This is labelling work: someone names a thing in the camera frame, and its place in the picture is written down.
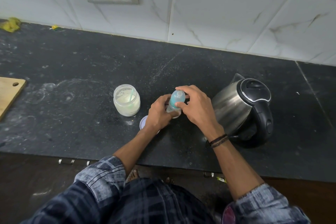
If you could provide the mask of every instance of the left hand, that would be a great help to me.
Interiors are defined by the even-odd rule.
[[[168,125],[173,117],[178,116],[178,112],[166,112],[165,105],[168,104],[171,94],[160,96],[148,111],[148,117],[144,128],[159,131]]]

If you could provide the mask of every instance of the wooden cutting board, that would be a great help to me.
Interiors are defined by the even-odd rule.
[[[25,84],[23,79],[0,77],[0,120]]]

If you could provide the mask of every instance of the plaid shirt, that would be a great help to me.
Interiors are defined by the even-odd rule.
[[[184,188],[149,178],[125,179],[120,159],[105,157],[22,223],[214,223],[206,207]],[[236,223],[310,223],[267,184],[240,198],[232,209]]]

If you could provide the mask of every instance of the shirt sleeve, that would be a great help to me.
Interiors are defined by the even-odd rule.
[[[268,184],[260,185],[238,199],[234,211],[238,223],[310,223],[300,208],[290,206],[287,198]]]
[[[105,157],[79,172],[68,189],[22,223],[102,223],[115,208],[125,179],[120,159]]]

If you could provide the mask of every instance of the black granite countertop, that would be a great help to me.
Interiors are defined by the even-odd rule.
[[[271,139],[238,147],[252,167],[263,176],[335,182],[336,107],[328,96],[336,68],[36,24],[0,32],[0,76],[28,81],[0,122],[0,151],[100,159],[136,135],[158,96],[195,84],[211,98],[235,73],[272,93]],[[140,111],[128,118],[113,104],[124,83],[141,97]],[[219,172],[198,132],[185,115],[172,120],[138,163]]]

